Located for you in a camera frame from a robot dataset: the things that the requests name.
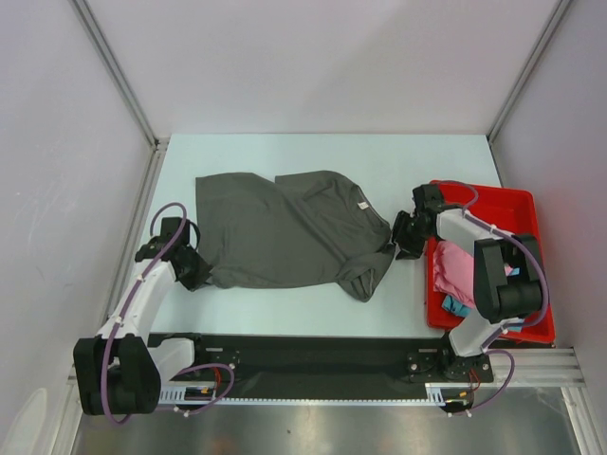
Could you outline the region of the dark grey t shirt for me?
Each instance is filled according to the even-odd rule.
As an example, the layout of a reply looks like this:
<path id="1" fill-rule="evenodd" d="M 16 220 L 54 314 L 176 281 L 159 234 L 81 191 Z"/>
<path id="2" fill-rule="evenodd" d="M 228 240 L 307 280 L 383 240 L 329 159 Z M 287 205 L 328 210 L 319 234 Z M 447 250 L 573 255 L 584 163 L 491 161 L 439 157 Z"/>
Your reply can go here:
<path id="1" fill-rule="evenodd" d="M 198 251 L 220 288 L 335 283 L 366 302 L 395 256 L 390 224 L 340 173 L 198 177 L 195 206 Z"/>

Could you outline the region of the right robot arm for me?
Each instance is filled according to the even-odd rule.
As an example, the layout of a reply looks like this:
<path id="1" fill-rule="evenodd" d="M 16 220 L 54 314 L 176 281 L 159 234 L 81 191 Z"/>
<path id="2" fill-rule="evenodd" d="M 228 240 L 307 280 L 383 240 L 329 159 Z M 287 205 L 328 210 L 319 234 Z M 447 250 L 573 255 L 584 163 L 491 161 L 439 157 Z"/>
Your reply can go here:
<path id="1" fill-rule="evenodd" d="M 549 290 L 539 240 L 500 229 L 464 205 L 446 201 L 438 183 L 413 190 L 414 211 L 400 211 L 392 242 L 399 260 L 417 260 L 429 240 L 451 242 L 472 258 L 474 306 L 441 339 L 430 376 L 463 382 L 488 363 L 488 348 L 514 327 L 535 326 L 546 316 Z"/>

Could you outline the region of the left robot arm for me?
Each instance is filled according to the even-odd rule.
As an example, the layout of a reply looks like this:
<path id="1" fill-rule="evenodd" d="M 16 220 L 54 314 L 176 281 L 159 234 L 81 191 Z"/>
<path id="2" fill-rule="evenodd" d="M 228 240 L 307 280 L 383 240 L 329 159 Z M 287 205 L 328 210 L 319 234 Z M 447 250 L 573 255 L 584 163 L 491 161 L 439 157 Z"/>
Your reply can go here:
<path id="1" fill-rule="evenodd" d="M 210 357 L 178 338 L 148 346 L 160 304 L 179 285 L 191 292 L 208 284 L 212 267 L 197 252 L 190 234 L 198 227 L 179 217 L 161 221 L 160 233 L 136 253 L 129 289 L 93 337 L 81 338 L 73 361 L 83 413 L 93 416 L 148 414 L 156 409 L 161 387 L 179 371 L 203 376 Z"/>

